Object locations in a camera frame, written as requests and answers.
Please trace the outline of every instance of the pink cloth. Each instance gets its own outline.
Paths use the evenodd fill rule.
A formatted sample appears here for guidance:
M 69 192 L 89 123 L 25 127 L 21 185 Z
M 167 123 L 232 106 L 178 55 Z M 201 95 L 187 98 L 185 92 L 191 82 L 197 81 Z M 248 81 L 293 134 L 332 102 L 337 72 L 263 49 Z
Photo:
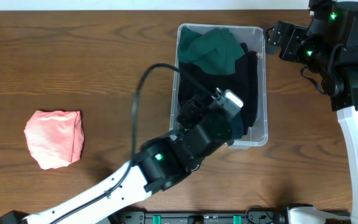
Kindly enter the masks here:
M 36 111 L 24 133 L 31 156 L 42 169 L 68 166 L 80 159 L 84 132 L 79 111 Z

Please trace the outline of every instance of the black cloth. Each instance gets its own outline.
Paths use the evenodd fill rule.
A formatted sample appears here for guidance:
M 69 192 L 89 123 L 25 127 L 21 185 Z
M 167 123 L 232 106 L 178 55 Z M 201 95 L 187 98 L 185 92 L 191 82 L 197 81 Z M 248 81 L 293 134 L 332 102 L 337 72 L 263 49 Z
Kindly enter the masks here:
M 255 122 L 252 118 L 256 118 L 253 112 L 257 112 L 257 58 L 254 61 L 254 57 L 252 60 L 248 59 L 248 48 L 247 44 L 240 44 L 243 51 L 246 53 L 242 57 L 236 60 L 236 72 L 231 75 L 210 75 L 202 71 L 199 66 L 191 64 L 191 63 L 180 63 L 179 67 L 188 72 L 192 77 L 194 77 L 197 81 L 203 84 L 209 91 L 215 92 L 215 89 L 218 87 L 222 91 L 230 89 L 235 93 L 244 103 L 243 108 L 240 111 L 241 122 L 238 118 L 234 119 L 232 124 L 235 138 L 239 139 L 242 135 L 246 135 L 248 132 L 249 125 Z M 249 61 L 255 63 L 256 65 L 252 65 L 252 68 L 249 68 Z M 252 77 L 256 77 L 256 85 L 255 79 L 252 79 L 252 84 L 255 85 L 256 88 L 256 96 L 255 91 L 253 91 L 252 99 L 249 100 L 250 97 L 250 83 L 249 83 L 249 72 L 255 72 L 252 74 Z M 190 100 L 195 93 L 199 93 L 196 87 L 189 82 L 186 78 L 180 79 L 179 85 L 179 93 L 178 93 L 178 101 L 180 106 L 184 105 L 188 100 Z
M 249 97 L 244 108 L 242 122 L 253 127 L 258 114 L 258 56 L 257 52 L 248 52 Z

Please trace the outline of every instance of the green connector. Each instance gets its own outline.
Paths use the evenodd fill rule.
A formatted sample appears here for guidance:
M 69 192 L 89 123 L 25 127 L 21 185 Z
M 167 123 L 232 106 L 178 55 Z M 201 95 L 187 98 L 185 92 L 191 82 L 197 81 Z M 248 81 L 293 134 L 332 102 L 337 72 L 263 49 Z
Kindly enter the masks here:
M 153 215 L 153 224 L 161 224 L 161 216 Z
M 233 224 L 241 224 L 241 216 L 233 215 Z

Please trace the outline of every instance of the wood grain surface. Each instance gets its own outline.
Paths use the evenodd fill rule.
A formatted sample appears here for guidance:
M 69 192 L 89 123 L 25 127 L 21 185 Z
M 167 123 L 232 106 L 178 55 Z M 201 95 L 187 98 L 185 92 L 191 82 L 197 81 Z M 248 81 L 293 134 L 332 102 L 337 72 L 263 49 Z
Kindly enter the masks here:
M 130 156 L 132 95 L 142 72 L 174 64 L 182 23 L 307 26 L 308 11 L 0 12 L 0 216 L 34 213 L 97 184 Z M 149 211 L 245 210 L 312 203 L 351 210 L 347 153 L 329 98 L 302 65 L 268 55 L 268 143 L 222 147 L 174 188 L 135 206 Z M 153 72 L 140 103 L 138 144 L 168 131 L 173 72 Z M 80 161 L 42 170 L 23 133 L 36 110 L 81 110 Z

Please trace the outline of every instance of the green led light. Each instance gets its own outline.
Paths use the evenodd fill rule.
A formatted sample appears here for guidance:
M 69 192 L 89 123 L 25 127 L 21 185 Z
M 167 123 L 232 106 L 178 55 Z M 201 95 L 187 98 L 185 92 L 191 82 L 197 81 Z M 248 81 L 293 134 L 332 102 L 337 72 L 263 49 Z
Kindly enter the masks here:
M 337 15 L 335 14 L 335 12 L 333 12 L 330 16 L 331 16 L 331 19 L 335 19 Z
M 161 155 L 161 153 L 158 153 L 157 155 L 154 156 L 154 158 L 158 161 L 162 160 L 163 156 Z

